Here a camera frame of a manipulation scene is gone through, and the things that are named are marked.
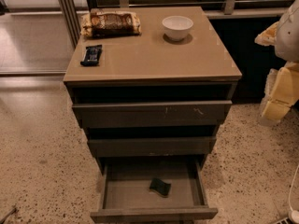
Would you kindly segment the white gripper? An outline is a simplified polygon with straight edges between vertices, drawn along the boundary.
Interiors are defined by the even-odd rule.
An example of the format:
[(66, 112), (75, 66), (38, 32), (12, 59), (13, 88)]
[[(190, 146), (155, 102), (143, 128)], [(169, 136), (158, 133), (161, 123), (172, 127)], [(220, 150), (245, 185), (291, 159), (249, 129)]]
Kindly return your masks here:
[[(254, 42), (261, 46), (275, 46), (278, 22), (258, 34)], [(262, 99), (261, 117), (281, 121), (290, 111), (288, 106), (299, 100), (299, 63), (286, 62), (279, 70), (271, 69), (265, 83), (264, 93), (274, 103)]]

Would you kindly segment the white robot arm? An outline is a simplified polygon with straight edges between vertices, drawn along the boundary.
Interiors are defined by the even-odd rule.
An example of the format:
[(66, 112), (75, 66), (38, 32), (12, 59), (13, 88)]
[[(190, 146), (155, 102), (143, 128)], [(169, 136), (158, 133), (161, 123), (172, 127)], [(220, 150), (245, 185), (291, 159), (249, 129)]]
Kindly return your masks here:
[(286, 62), (278, 70), (270, 70), (260, 105), (259, 123), (272, 126), (280, 123), (299, 100), (299, 0), (257, 35), (255, 43), (273, 46), (276, 56)]

